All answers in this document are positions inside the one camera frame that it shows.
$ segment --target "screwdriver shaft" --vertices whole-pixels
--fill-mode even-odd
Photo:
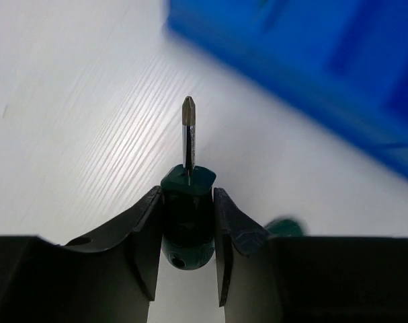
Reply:
[[[195,168],[195,102],[191,96],[183,103],[183,167],[190,176]]]

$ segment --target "blue box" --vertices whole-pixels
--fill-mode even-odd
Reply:
[[[168,26],[408,178],[408,0],[170,0]]]

